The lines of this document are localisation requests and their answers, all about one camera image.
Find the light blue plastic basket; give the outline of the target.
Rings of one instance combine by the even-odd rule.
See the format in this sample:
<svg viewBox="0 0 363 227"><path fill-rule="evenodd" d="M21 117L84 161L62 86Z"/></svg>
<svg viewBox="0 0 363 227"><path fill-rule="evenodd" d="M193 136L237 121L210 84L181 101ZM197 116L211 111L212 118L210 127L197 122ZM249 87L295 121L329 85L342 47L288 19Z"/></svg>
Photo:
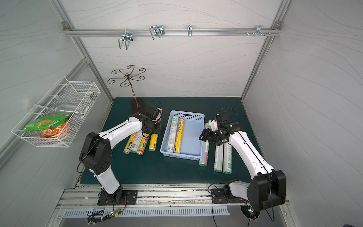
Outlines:
<svg viewBox="0 0 363 227"><path fill-rule="evenodd" d="M181 151L173 153L167 151L168 139L173 117L183 118L184 130L181 140ZM171 158L188 159L198 161L202 156L202 141L199 137L204 129L205 115L203 113L193 113L173 110L169 114L167 126L165 128L160 152Z"/></svg>

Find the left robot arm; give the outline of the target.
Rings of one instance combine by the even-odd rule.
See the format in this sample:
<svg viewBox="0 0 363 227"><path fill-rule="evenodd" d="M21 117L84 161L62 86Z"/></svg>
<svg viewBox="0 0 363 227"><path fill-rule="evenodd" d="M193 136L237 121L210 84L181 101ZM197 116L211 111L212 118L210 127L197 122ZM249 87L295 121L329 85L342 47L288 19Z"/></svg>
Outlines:
<svg viewBox="0 0 363 227"><path fill-rule="evenodd" d="M111 168L114 147L135 132L152 134L160 130L158 121L161 115L159 108L153 113L134 113L109 130L91 132L86 136L79 161L95 176L107 195L122 193L122 186Z"/></svg>

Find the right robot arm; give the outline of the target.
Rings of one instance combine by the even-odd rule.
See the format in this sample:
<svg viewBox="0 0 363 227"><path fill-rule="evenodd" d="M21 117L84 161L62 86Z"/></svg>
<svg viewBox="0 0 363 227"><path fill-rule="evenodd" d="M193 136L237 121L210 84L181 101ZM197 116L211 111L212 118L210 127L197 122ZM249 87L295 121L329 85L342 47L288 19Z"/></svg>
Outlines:
<svg viewBox="0 0 363 227"><path fill-rule="evenodd" d="M231 145L245 163L250 176L249 184L231 181L225 184L225 193L246 199L255 211L267 210L286 202L286 176L275 170L257 151L239 123L209 121L199 139L214 145Z"/></svg>

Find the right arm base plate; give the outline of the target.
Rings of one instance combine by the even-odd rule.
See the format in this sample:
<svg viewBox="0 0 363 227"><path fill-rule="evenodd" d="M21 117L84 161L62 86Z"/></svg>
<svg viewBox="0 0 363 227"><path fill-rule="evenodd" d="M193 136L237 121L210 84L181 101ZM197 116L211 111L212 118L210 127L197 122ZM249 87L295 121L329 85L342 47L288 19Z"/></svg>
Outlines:
<svg viewBox="0 0 363 227"><path fill-rule="evenodd" d="M248 200L236 197L231 194L228 189L212 188L208 189L211 194L212 202L215 204L242 203L249 204Z"/></svg>

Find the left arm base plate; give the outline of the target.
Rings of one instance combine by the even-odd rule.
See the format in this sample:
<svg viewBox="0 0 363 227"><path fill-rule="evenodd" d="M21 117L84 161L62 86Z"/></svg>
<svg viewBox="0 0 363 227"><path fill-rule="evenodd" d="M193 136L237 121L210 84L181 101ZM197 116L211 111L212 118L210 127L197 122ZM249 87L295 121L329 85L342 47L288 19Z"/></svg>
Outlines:
<svg viewBox="0 0 363 227"><path fill-rule="evenodd" d="M138 192L138 190L119 190L114 194L108 194L106 191L101 190L101 192L98 194L97 205L135 205Z"/></svg>

